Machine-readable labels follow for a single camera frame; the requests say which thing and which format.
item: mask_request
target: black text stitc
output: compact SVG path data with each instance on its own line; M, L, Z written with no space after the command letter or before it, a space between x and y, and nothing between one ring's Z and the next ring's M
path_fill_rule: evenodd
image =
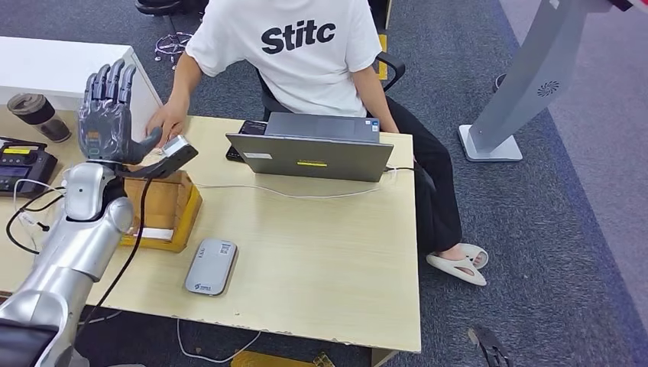
M335 37L333 32L335 24L333 23L327 23L318 28L315 21L298 21L296 26L296 29L293 29L293 25L289 24L283 28L283 32L281 28L270 28L265 31L261 35L261 40L269 47L263 47L263 51L268 54L276 54L281 52L284 47L291 51L302 47L304 43L314 44L316 40L326 43Z

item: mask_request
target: silver power bank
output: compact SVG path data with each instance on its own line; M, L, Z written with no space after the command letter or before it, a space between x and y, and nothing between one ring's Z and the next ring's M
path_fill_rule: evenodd
M186 275L185 288L208 296L221 294L225 290L235 255L234 243L204 239L198 246L189 274Z

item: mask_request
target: person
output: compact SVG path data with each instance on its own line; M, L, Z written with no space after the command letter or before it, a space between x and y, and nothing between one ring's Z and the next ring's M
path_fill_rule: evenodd
M202 74L239 60L254 65L274 97L295 113L373 116L381 131L413 136L416 230L432 266L476 285L487 252L463 244L452 162L446 148L407 109L386 97L373 63L382 51L367 0L218 0L180 57L168 102L147 130L162 141L182 132Z

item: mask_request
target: white power cord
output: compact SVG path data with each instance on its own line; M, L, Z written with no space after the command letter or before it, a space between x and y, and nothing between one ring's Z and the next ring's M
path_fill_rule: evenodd
M393 178L391 179L391 181L396 180L398 170L390 170L390 172L393 172ZM374 187L373 189L364 190L364 191L358 191L356 193L341 193L339 195L325 195L325 196L311 196L311 195L300 196L300 195L290 195L290 194L287 194L287 193L282 193L280 191L272 190L272 189L269 189L267 187L255 186L255 185L236 184L236 183L234 183L234 184L223 184L223 185L205 185L205 184L201 184L201 183L195 183L195 185L197 187L203 187L203 188L206 188L206 189L246 187L248 189L259 189L259 190L268 191L270 193L275 193L277 195L281 195L281 196L284 196L284 197L289 197L291 199L335 199L335 198L339 198L339 197L362 195L363 193L373 193L374 191L378 191L378 190L381 189L380 187Z
M184 354L185 356L187 356L189 358L202 359L203 361L207 361L207 362L211 362L211 363L227 363L227 362L233 360L234 357L238 356L238 354L240 352L243 352L244 350L246 350L249 346L252 345L252 343L256 342L257 339L259 339L259 336L261 336L261 331L259 331L257 333L257 335L253 338L253 340L250 341L248 344L246 344L243 348L240 348L236 353L232 354L227 359L223 359L222 361L219 361L219 360L216 360L216 359L207 358L205 356L199 356L197 354L191 354L191 353L188 353L186 350L184 350L184 346L182 344L182 339L180 338L180 319L178 319L176 330L177 330L177 334L178 334L178 345L180 346L180 351L182 352L182 354Z
M114 317L119 316L120 313L122 313L122 312L121 312L121 311L117 311L117 312L114 312L114 313L109 314L109 315L106 316L106 317L97 317L96 319L92 319L92 320L90 320L90 321L88 321L88 322L79 321L79 326L84 325L84 324L86 324L86 323L87 323L87 324L91 324L91 323L100 323L100 322L102 322L102 321L110 320L110 319L112 319L112 318L114 318Z
M16 200L18 199L18 184L20 182L31 182L31 183L36 184L36 185L41 185L41 186L47 187L47 188L52 189L54 191L58 191L61 194L65 194L62 190L58 190L55 187L52 187L52 186L50 186L50 185L48 185L46 183L36 181L36 180L30 180L28 178L21 178L20 180L16 180L16 183L14 184L14 211L15 212L18 211L18 205L16 203ZM29 239L31 240L31 244L34 246L34 250L38 251L38 248L36 246L36 241L34 241L34 235L30 231L27 230L27 227L24 225L23 219L29 220L30 222L33 222L33 219L30 220L30 218L26 218L25 216L18 216L18 221L20 222L22 229L29 236Z

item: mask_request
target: gray laptop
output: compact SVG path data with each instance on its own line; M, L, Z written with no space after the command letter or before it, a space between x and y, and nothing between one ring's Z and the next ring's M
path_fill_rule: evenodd
M378 119L272 112L265 135L378 143Z
M293 136L225 134L257 174L378 182L393 145Z

